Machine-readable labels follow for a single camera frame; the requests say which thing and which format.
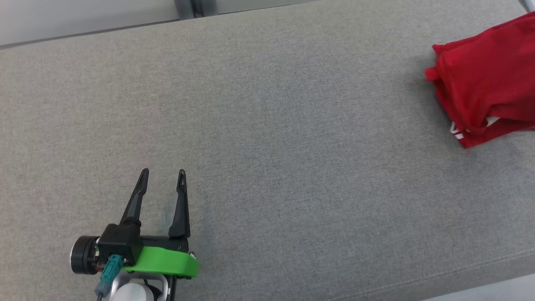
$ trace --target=robotic arm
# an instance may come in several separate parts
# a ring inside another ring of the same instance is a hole
[[[101,272],[97,300],[174,301],[178,279],[197,276],[198,261],[189,251],[189,211],[186,173],[180,170],[177,207],[169,236],[140,235],[141,202],[147,191],[149,170],[141,171],[119,224],[108,224],[100,236],[81,236],[71,251],[76,274]],[[144,284],[131,282],[143,280]],[[162,283],[162,289],[148,284]]]

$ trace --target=camera lens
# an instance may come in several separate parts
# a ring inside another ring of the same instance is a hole
[[[98,236],[80,236],[72,246],[71,268],[76,274],[95,275],[95,251]]]

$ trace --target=folded red shirt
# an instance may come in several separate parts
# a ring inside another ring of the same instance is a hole
[[[425,75],[463,147],[535,127],[535,12],[433,49]]]

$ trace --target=fabric seam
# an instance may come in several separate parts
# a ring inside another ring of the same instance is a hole
[[[434,274],[431,274],[431,275],[414,278],[414,279],[411,279],[411,280],[406,280],[406,281],[396,282],[396,283],[392,283],[392,284],[387,284],[387,285],[383,285],[381,287],[377,287],[377,288],[373,288],[373,289],[369,289],[369,290],[363,290],[363,291],[355,292],[355,293],[352,293],[352,294],[348,294],[348,295],[340,296],[340,297],[336,297],[336,298],[331,298],[331,299],[328,299],[327,301],[333,301],[333,300],[343,299],[343,298],[347,298],[347,297],[352,297],[352,296],[355,296],[355,295],[360,295],[360,296],[356,296],[356,297],[353,297],[353,298],[350,298],[350,299],[346,299],[346,301],[349,301],[349,300],[361,298],[361,297],[364,297],[364,296],[379,294],[381,292],[385,292],[385,291],[389,291],[389,290],[393,290],[393,289],[398,289],[398,288],[407,287],[407,286],[410,286],[410,285],[420,284],[420,283],[424,283],[424,282],[427,282],[427,281],[440,279],[440,278],[443,278],[443,277],[448,277],[448,276],[456,275],[456,274],[459,274],[459,273],[467,272],[469,270],[482,268],[482,267],[489,266],[489,265],[492,265],[492,264],[497,264],[497,263],[500,263],[500,262],[504,262],[504,261],[508,261],[508,260],[512,260],[512,259],[517,259],[517,258],[533,255],[535,253],[534,250],[535,250],[535,248],[529,249],[529,250],[525,250],[525,251],[516,252],[516,253],[512,253],[512,254],[508,254],[508,255],[503,255],[503,256],[500,256],[500,257],[496,257],[496,258],[492,258],[492,259],[487,259],[487,260],[483,260],[483,261],[480,261],[480,262],[476,262],[474,264],[469,264],[469,265],[465,265],[465,266],[462,266],[462,267],[450,269],[450,270],[447,270],[447,271],[444,271],[444,272],[438,272],[438,273],[434,273]],[[506,258],[506,257],[511,257],[511,256],[514,256],[514,257],[508,258],[508,259],[504,259],[504,260],[499,260],[499,259]],[[477,267],[473,267],[473,268],[469,268],[469,269],[458,271],[460,269],[464,269],[464,268],[467,268],[467,267],[476,266],[476,265],[480,265],[480,264],[485,264],[485,265],[481,265],[481,266],[477,266]],[[422,279],[426,279],[426,278],[430,278],[430,277],[433,277],[433,276],[446,274],[446,273],[450,273],[450,274],[442,275],[442,276],[439,276],[439,277],[434,277],[434,278],[431,278],[431,279],[428,279],[428,280],[424,280],[424,281],[420,281],[420,282],[416,282],[416,283],[405,284],[405,283],[408,283],[408,282],[422,280]]]

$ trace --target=white floor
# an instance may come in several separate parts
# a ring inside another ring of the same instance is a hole
[[[533,301],[535,274],[485,285],[426,301]]]

